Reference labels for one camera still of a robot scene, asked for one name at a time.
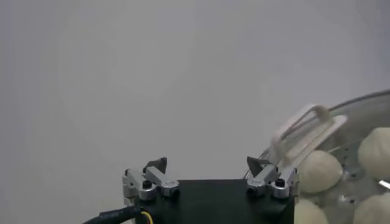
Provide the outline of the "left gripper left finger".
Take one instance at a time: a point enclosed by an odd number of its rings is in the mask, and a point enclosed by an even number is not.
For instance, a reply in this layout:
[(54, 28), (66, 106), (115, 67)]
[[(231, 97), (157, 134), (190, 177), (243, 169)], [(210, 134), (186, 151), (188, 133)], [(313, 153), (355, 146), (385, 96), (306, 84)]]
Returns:
[(161, 195), (177, 198), (180, 195), (179, 182), (166, 175), (167, 157), (149, 161), (142, 170), (126, 169), (122, 175), (123, 197), (152, 201)]

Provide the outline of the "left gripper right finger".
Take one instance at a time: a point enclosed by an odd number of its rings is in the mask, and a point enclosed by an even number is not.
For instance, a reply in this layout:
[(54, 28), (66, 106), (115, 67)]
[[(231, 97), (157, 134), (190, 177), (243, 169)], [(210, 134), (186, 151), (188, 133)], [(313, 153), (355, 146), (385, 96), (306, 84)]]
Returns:
[(278, 167), (269, 160), (248, 156), (250, 177), (246, 178), (246, 194), (251, 199), (271, 194), (276, 199), (299, 196), (297, 169), (293, 166)]

